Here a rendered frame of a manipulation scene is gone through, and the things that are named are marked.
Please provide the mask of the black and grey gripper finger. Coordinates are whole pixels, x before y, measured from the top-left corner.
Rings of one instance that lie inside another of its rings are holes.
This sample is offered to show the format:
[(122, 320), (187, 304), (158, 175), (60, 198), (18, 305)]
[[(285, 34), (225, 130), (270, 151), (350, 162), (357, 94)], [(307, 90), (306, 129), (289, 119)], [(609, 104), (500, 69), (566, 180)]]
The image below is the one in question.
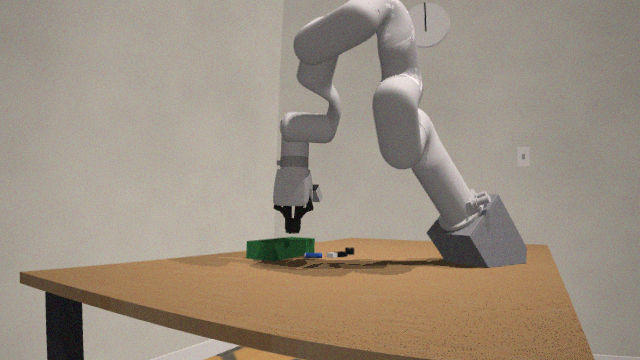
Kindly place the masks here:
[(285, 230), (286, 233), (292, 230), (292, 206), (277, 206), (274, 204), (274, 209), (280, 211), (285, 218)]
[(292, 219), (292, 233), (300, 232), (298, 230), (301, 229), (301, 218), (306, 212), (312, 211), (313, 209), (311, 197), (309, 197), (305, 208), (304, 206), (295, 206), (294, 218)]

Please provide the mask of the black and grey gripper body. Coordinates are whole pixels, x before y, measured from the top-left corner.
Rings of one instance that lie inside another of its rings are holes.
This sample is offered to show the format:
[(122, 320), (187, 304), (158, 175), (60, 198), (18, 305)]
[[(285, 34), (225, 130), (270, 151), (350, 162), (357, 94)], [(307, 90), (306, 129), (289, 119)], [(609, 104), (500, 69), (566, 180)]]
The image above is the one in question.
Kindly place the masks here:
[(308, 168), (290, 166), (277, 170), (273, 193), (275, 205), (306, 206), (309, 197), (313, 203), (312, 176)]

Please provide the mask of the green rack of bins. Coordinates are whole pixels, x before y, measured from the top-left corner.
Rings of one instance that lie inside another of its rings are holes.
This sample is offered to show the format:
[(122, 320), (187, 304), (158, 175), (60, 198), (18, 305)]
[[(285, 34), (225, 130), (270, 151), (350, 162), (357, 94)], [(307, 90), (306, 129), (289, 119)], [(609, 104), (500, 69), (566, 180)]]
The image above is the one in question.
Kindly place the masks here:
[(285, 237), (254, 241), (247, 241), (246, 259), (277, 261), (304, 256), (304, 252), (314, 252), (315, 248), (315, 238)]

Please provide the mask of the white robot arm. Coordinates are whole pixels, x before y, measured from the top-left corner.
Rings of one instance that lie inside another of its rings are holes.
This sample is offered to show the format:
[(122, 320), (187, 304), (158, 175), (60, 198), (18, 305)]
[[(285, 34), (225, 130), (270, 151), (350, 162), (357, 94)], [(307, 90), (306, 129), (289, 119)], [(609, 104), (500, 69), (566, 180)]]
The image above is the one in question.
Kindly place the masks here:
[(365, 42), (375, 32), (382, 79), (374, 93), (373, 115), (381, 155), (396, 169), (412, 169), (439, 211), (444, 230), (464, 228), (478, 218), (491, 198), (486, 191), (475, 194), (469, 190), (430, 118), (418, 109), (423, 83), (415, 32), (399, 0), (349, 0), (298, 31), (294, 52), (304, 63), (299, 63), (297, 80), (326, 99), (329, 107), (326, 115), (284, 115), (277, 165), (308, 168), (309, 142), (332, 141), (341, 116), (340, 98), (332, 85), (339, 57), (335, 55)]

